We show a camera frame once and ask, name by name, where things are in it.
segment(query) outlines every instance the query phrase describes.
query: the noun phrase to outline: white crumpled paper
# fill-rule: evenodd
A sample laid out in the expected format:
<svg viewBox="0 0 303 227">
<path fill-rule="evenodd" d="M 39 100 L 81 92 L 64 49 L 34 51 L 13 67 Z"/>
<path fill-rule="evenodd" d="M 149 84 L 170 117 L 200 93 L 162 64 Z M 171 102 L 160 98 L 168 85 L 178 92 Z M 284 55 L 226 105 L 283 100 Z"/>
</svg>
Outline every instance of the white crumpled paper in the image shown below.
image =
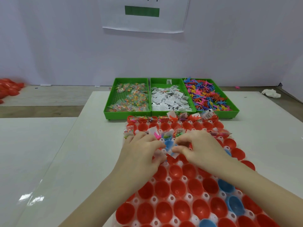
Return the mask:
<svg viewBox="0 0 303 227">
<path fill-rule="evenodd" d="M 268 97 L 272 97 L 272 98 L 280 98 L 281 94 L 278 94 L 275 90 L 273 89 L 264 89 L 262 92 L 262 94 L 267 95 Z"/>
</svg>

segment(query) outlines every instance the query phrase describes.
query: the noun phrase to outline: green plastic basket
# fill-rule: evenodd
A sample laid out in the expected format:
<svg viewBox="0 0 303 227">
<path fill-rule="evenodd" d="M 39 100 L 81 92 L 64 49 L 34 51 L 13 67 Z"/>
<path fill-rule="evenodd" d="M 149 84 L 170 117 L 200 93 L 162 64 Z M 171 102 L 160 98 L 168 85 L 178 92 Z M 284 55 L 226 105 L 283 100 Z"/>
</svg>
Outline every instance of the green plastic basket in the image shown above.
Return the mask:
<svg viewBox="0 0 303 227">
<path fill-rule="evenodd" d="M 213 84 L 216 93 L 220 94 L 221 97 L 224 98 L 227 97 L 227 100 L 225 102 L 227 103 L 227 105 L 230 107 L 232 111 L 214 111 L 219 118 L 231 119 L 236 117 L 236 115 L 239 113 L 240 110 L 234 105 L 234 103 L 228 98 L 228 96 L 225 95 L 225 93 L 216 85 L 216 83 L 212 79 L 197 79 L 197 78 L 191 78 L 191 79 L 206 80 L 207 82 Z"/>
<path fill-rule="evenodd" d="M 113 103 L 116 103 L 120 99 L 125 99 L 127 95 L 129 95 L 129 92 L 121 92 L 118 93 L 116 90 L 117 84 L 134 84 L 134 83 L 145 83 L 148 88 L 148 94 L 149 94 L 149 111 L 137 111 L 137 112 L 107 112 L 108 106 L 110 106 Z M 147 78 L 115 78 L 115 81 L 112 86 L 112 90 L 109 94 L 109 97 L 107 99 L 105 108 L 104 108 L 104 115 L 106 119 L 127 119 L 128 116 L 151 116 L 151 100 L 150 100 L 150 91 L 149 91 L 149 81 Z"/>
<path fill-rule="evenodd" d="M 172 80 L 172 84 L 166 84 L 167 80 Z M 188 102 L 192 111 L 188 111 L 187 113 L 188 114 L 196 113 L 197 111 L 196 111 L 196 108 L 194 106 L 194 103 L 192 102 L 182 79 L 151 78 L 151 88 L 153 88 L 153 87 L 167 88 L 167 87 L 171 87 L 173 85 L 177 85 L 179 87 L 180 91 L 183 92 L 184 95 L 189 97 L 187 102 Z M 168 112 L 169 111 L 153 111 L 152 110 L 151 115 L 152 116 L 164 116 L 164 115 L 167 115 Z"/>
</svg>

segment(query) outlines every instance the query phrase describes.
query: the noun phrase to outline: tray with colorful toys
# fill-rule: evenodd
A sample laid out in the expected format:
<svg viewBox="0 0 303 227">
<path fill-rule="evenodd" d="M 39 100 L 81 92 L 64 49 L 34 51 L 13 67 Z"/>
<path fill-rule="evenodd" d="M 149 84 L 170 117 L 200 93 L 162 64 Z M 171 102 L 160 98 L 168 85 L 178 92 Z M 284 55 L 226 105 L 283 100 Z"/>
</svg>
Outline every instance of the tray with colorful toys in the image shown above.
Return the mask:
<svg viewBox="0 0 303 227">
<path fill-rule="evenodd" d="M 188 93 L 199 112 L 214 110 L 219 118 L 235 118 L 239 109 L 212 79 L 184 79 Z"/>
<path fill-rule="evenodd" d="M 167 161 L 156 174 L 115 212 L 114 227 L 268 227 L 278 226 L 242 191 L 173 154 L 174 139 L 191 130 L 206 130 L 233 158 L 255 170 L 237 147 L 218 116 L 173 114 L 160 117 L 129 116 L 124 137 L 139 131 L 152 133 L 166 144 L 155 155 Z"/>
</svg>

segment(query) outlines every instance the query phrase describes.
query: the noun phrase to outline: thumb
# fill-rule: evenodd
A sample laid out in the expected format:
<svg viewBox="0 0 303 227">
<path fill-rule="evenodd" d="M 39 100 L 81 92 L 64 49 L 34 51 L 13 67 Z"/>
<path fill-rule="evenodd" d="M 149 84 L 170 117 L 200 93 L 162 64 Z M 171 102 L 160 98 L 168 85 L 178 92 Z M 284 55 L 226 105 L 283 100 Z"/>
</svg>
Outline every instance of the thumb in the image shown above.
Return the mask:
<svg viewBox="0 0 303 227">
<path fill-rule="evenodd" d="M 166 155 L 165 154 L 161 154 L 161 155 L 158 155 L 154 158 L 154 160 L 152 161 L 152 163 L 157 167 L 159 167 L 159 165 L 163 162 L 166 161 Z"/>
<path fill-rule="evenodd" d="M 191 155 L 192 151 L 186 146 L 174 146 L 172 148 L 172 152 L 184 154 L 184 156 L 188 159 L 189 155 Z"/>
</svg>

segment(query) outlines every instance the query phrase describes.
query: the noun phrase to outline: finger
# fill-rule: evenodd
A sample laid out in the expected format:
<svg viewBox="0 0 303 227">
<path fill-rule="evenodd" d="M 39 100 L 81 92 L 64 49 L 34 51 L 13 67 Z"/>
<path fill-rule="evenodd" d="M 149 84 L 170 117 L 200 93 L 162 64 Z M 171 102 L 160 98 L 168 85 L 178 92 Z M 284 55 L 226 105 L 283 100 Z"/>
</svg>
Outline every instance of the finger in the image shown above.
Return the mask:
<svg viewBox="0 0 303 227">
<path fill-rule="evenodd" d="M 147 134 L 143 131 L 138 132 L 138 134 L 136 134 L 134 136 L 133 141 L 138 141 L 139 139 L 142 139 L 144 136 L 146 136 Z"/>
<path fill-rule="evenodd" d="M 191 151 L 188 147 L 186 146 L 174 146 L 172 148 L 173 153 L 179 153 L 179 154 L 184 154 L 184 156 L 188 159 L 190 156 L 193 154 L 193 151 Z"/>
<path fill-rule="evenodd" d="M 166 155 L 164 155 L 164 154 L 154 158 L 154 160 L 152 161 L 152 164 L 154 165 L 156 171 L 157 171 L 159 165 L 165 161 L 166 161 Z"/>
<path fill-rule="evenodd" d="M 162 143 L 161 141 L 158 141 L 158 140 L 150 142 L 150 145 L 152 147 L 152 151 L 166 147 L 166 145 L 164 143 Z"/>
<path fill-rule="evenodd" d="M 129 144 L 132 140 L 133 140 L 134 136 L 133 135 L 130 135 L 126 138 L 124 144 Z"/>
<path fill-rule="evenodd" d="M 146 142 L 151 142 L 151 141 L 155 141 L 157 140 L 156 137 L 152 134 L 146 135 L 142 138 L 142 140 L 146 141 Z"/>
<path fill-rule="evenodd" d="M 191 142 L 192 142 L 192 139 L 191 139 L 190 133 L 185 133 L 175 139 L 175 143 L 177 145 L 187 144 L 187 143 L 191 143 Z"/>
</svg>

